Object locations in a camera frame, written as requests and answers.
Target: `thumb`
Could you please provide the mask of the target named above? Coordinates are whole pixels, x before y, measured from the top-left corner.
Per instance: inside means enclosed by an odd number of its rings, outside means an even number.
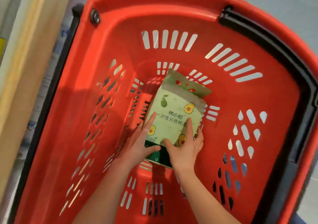
[[[169,139],[164,139],[164,145],[165,145],[169,154],[174,151],[173,148],[175,148],[175,147],[173,146],[173,144],[171,143],[171,141]]]
[[[146,156],[152,154],[153,152],[161,150],[160,146],[150,146],[145,149]]]

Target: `forearm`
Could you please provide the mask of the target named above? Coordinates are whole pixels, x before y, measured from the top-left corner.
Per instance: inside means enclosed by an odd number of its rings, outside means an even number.
[[[176,173],[199,224],[239,224],[193,172]]]
[[[130,168],[120,159],[112,162],[95,192],[79,212],[73,224],[112,224],[115,221],[119,198]]]

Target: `hand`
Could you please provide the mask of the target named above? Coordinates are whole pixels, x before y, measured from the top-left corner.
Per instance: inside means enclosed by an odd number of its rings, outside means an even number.
[[[176,174],[183,172],[194,172],[194,163],[197,154],[203,147],[203,134],[200,128],[197,130],[197,137],[193,139],[192,120],[188,119],[186,140],[183,146],[175,147],[169,139],[164,144],[170,156],[170,162]]]
[[[160,146],[145,147],[147,134],[156,116],[157,114],[154,112],[147,123],[143,124],[143,122],[141,122],[140,125],[137,126],[133,135],[127,139],[124,147],[122,148],[119,158],[121,158],[130,169],[141,163],[143,159],[151,153],[161,149]]]

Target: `left hand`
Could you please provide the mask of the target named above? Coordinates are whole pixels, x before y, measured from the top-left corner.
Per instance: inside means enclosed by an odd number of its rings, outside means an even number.
[[[145,124],[141,122],[122,148],[119,158],[122,159],[130,169],[141,163],[151,153],[161,150],[160,146],[145,147],[147,134],[156,116],[157,113],[154,112]]]

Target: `yellow object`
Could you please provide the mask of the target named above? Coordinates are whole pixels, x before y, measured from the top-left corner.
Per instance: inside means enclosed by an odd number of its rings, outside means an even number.
[[[155,134],[155,131],[156,131],[156,126],[152,125],[150,127],[150,130],[148,132],[149,135],[154,135]]]
[[[5,39],[0,37],[0,56],[5,46]]]
[[[178,145],[181,147],[185,143],[186,136],[184,134],[179,135]]]
[[[193,112],[195,105],[194,103],[189,103],[185,106],[184,111],[186,114],[191,114]]]

